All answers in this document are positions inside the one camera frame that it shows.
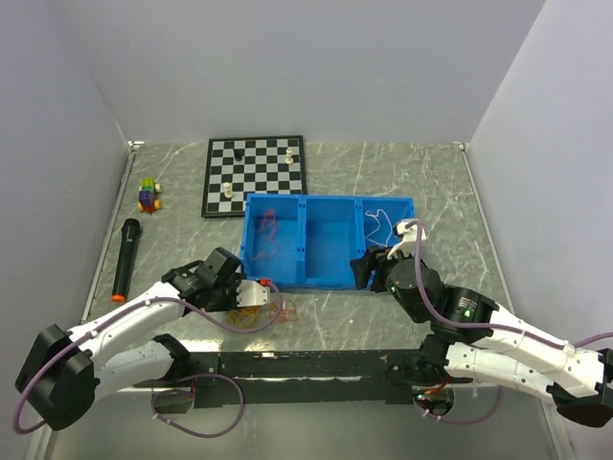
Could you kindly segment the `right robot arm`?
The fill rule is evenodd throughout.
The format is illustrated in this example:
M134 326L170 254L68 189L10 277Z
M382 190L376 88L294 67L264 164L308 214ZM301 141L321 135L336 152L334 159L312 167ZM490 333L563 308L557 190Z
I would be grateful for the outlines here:
M534 396L582 426L612 419L612 352L586 350L527 324L494 300L445 284L412 256L371 247L350 262L358 288L389 292L430 334L400 373L414 386L487 382Z

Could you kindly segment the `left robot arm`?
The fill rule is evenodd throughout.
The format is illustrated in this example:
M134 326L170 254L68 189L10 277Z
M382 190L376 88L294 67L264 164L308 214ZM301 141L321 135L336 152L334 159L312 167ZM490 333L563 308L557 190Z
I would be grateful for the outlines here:
M237 306L240 259L216 248L165 273L143 294L95 320L64 331L52 325L38 334L15 382L20 399L12 418L18 434L24 406L40 424L62 430L104 397L138 383L182 384L192 370L190 352L172 335L157 335L141 347L134 342L189 313L205 319Z

